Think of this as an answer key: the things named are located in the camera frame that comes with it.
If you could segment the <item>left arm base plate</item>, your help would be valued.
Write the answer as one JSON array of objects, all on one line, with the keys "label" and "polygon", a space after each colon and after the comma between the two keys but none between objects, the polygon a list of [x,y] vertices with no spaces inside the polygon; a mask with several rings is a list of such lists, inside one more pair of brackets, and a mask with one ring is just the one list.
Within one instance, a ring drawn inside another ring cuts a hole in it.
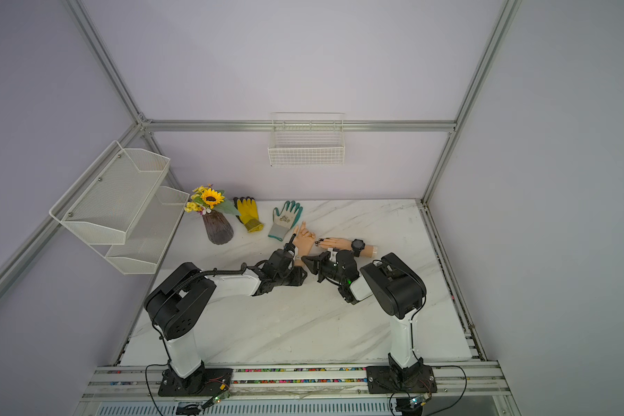
[{"label": "left arm base plate", "polygon": [[232,384],[232,369],[205,369],[200,367],[183,379],[173,369],[163,371],[159,387],[160,397],[206,397],[228,392]]}]

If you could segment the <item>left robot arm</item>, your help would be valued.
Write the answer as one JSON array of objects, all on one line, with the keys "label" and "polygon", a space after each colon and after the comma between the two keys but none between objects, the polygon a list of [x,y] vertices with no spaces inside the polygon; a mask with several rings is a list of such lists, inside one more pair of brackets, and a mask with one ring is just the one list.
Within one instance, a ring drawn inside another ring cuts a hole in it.
[{"label": "left robot arm", "polygon": [[144,302],[151,324],[165,343],[168,365],[176,376],[188,379],[202,367],[193,332],[211,300],[234,296],[261,296],[280,286],[300,286],[307,272],[296,266],[298,249],[289,242],[270,258],[237,270],[201,270],[182,263]]}]

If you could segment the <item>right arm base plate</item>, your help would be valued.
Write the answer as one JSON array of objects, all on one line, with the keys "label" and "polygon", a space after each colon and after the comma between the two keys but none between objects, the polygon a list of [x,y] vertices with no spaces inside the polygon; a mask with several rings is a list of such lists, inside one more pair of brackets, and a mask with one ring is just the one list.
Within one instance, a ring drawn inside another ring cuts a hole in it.
[{"label": "right arm base plate", "polygon": [[398,370],[388,366],[369,366],[367,389],[371,395],[378,393],[437,393],[433,369],[430,366],[412,366]]}]

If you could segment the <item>mannequin hand with black watch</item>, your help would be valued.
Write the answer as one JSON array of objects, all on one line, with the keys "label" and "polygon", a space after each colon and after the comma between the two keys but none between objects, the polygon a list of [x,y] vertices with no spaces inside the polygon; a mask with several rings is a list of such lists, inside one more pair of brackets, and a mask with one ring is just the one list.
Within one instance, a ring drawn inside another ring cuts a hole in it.
[{"label": "mannequin hand with black watch", "polygon": [[[353,240],[340,239],[339,237],[326,237],[325,239],[318,239],[315,241],[315,245],[322,249],[331,249],[335,251],[349,251],[352,255],[350,244]],[[362,252],[360,258],[375,258],[378,252],[378,247],[372,244],[367,244],[366,249]]]}]

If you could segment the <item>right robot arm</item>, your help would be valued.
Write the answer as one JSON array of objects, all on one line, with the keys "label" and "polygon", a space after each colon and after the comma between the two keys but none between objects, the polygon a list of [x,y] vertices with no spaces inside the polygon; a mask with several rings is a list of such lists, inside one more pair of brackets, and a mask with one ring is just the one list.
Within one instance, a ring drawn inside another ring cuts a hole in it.
[{"label": "right robot arm", "polygon": [[414,341],[414,326],[426,304],[427,289],[422,279],[400,257],[390,252],[359,267],[352,251],[326,251],[302,257],[317,281],[329,281],[350,304],[369,297],[376,299],[390,317],[391,348],[388,363],[391,372],[402,379],[423,370]]}]

